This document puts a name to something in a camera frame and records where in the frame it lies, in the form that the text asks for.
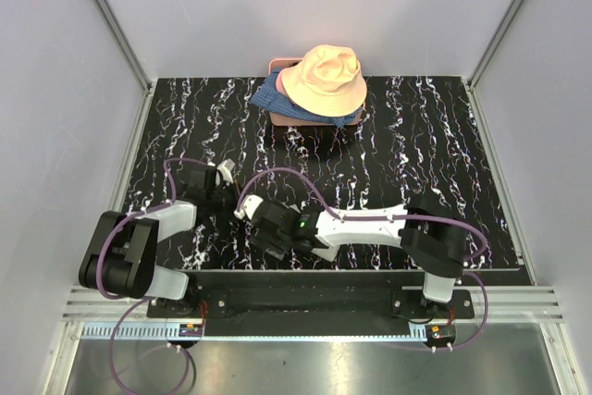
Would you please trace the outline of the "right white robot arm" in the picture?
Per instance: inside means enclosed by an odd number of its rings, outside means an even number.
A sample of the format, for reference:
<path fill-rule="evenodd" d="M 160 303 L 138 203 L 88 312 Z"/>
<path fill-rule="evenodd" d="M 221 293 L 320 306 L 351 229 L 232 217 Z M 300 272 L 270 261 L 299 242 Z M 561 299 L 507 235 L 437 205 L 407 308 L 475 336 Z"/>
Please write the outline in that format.
<path fill-rule="evenodd" d="M 423 198 L 379 209 L 299 211 L 250 194 L 236 216 L 253 225 L 251 245 L 279 260 L 295 250 L 332 262 L 346 244 L 403 250 L 424 271 L 420 306 L 435 318 L 453 306 L 453 287 L 467 260 L 468 235 L 478 234 L 457 218 L 437 215 Z"/>

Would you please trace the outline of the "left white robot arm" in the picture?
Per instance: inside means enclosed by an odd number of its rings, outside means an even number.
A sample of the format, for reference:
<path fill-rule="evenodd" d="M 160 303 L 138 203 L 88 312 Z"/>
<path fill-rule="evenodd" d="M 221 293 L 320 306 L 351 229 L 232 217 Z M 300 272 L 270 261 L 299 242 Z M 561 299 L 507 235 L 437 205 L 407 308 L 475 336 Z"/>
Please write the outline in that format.
<path fill-rule="evenodd" d="M 158 244 L 212 219 L 233 216 L 238 186 L 234 163 L 199 165 L 190 179 L 171 186 L 171 200 L 129 215 L 101 214 L 80 265 L 82 287 L 107 299 L 158 298 L 181 317 L 193 315 L 200 295 L 189 276 L 156 264 Z"/>

